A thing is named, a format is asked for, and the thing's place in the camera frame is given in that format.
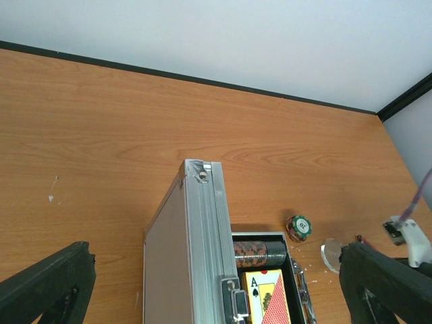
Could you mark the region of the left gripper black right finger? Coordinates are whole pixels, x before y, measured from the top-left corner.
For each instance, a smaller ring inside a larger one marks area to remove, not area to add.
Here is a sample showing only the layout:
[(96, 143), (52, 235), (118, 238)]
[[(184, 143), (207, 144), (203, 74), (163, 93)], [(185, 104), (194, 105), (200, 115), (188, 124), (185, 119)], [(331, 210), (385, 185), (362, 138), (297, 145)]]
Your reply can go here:
[(352, 323), (431, 322), (431, 264), (413, 268), (367, 244), (342, 248), (340, 286)]

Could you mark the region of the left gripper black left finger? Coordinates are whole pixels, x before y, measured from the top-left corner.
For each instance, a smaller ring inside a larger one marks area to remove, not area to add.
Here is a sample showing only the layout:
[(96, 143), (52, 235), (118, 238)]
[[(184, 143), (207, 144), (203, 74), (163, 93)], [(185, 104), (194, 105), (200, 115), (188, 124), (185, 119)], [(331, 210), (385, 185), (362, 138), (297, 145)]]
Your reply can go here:
[(1, 282), (2, 323), (83, 323), (95, 255), (78, 241)]

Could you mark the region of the clear round acrylic disc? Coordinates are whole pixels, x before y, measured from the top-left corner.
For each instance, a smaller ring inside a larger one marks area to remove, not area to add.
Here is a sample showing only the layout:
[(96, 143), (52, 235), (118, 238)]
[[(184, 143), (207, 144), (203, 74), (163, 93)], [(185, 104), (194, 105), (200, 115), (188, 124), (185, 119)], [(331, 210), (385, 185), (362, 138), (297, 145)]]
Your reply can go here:
[(329, 270), (334, 273), (340, 272), (341, 253), (342, 244), (334, 238), (326, 239), (321, 245), (321, 258)]

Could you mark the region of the red playing card box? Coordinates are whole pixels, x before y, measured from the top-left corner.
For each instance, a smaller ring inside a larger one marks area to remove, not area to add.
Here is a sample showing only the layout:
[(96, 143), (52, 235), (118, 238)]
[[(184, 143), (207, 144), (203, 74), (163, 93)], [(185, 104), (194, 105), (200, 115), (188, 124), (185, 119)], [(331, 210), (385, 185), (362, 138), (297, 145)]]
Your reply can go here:
[(248, 296), (247, 323), (292, 322), (281, 269), (247, 271), (242, 274), (242, 287)]

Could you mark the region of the aluminium poker case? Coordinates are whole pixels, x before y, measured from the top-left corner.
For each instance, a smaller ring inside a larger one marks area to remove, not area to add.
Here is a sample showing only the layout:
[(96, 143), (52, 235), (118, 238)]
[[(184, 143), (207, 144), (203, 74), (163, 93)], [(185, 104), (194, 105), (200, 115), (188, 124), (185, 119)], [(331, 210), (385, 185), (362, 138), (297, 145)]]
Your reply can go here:
[[(278, 241), (285, 262), (237, 268), (236, 241)], [(247, 323), (247, 271), (281, 269), (292, 323), (317, 318), (304, 270), (282, 232), (233, 232), (219, 162), (187, 159), (180, 165), (144, 239), (144, 323)]]

